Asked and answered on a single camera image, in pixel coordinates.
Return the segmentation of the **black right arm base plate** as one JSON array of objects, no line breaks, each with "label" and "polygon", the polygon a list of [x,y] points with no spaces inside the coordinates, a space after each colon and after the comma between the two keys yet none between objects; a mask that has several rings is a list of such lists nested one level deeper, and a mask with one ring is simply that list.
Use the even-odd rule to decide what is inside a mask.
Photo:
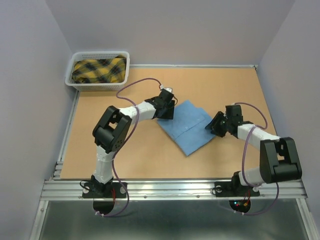
[{"label": "black right arm base plate", "polygon": [[231,181],[217,181],[212,189],[218,198],[231,198],[229,205],[232,210],[246,214],[251,208],[251,197],[259,197],[260,192],[250,186],[232,183]]}]

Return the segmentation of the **light blue long sleeve shirt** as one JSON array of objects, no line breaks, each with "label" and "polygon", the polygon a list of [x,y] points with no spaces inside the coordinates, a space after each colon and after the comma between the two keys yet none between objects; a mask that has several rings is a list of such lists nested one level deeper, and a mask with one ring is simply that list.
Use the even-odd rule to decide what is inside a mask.
[{"label": "light blue long sleeve shirt", "polygon": [[203,108],[186,100],[175,108],[173,119],[158,119],[157,123],[188,157],[216,137],[205,129],[211,120]]}]

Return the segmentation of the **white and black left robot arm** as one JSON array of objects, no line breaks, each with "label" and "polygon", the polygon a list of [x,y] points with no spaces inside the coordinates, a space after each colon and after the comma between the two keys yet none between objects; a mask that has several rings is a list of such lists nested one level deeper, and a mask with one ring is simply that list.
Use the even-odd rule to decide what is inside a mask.
[{"label": "white and black left robot arm", "polygon": [[83,186],[84,198],[110,198],[112,196],[113,161],[123,147],[131,125],[144,120],[172,120],[175,95],[169,87],[162,88],[158,96],[126,108],[109,106],[93,129],[96,144],[96,167],[90,180]]}]

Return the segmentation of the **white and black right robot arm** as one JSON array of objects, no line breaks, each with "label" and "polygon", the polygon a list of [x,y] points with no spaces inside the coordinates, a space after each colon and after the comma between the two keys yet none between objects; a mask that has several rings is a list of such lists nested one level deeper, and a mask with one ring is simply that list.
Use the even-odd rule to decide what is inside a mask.
[{"label": "white and black right robot arm", "polygon": [[230,181],[218,181],[212,190],[217,197],[259,196],[262,184],[281,183],[299,180],[303,171],[296,147],[291,137],[280,137],[266,132],[266,126],[245,121],[242,114],[243,102],[225,107],[219,111],[205,127],[211,134],[223,138],[227,133],[245,142],[242,153],[242,166],[245,165],[249,145],[259,150],[259,166],[233,174]]}]

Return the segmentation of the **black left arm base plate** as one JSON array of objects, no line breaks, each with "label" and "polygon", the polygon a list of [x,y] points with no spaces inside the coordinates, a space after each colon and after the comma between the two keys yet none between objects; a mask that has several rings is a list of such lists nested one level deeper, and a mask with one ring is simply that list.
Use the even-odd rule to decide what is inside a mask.
[{"label": "black left arm base plate", "polygon": [[93,209],[97,215],[112,216],[112,211],[116,205],[116,200],[124,200],[127,193],[124,187],[119,183],[107,183],[106,189],[102,192],[94,189],[91,182],[81,181],[79,185],[82,188],[83,199],[93,199]]}]

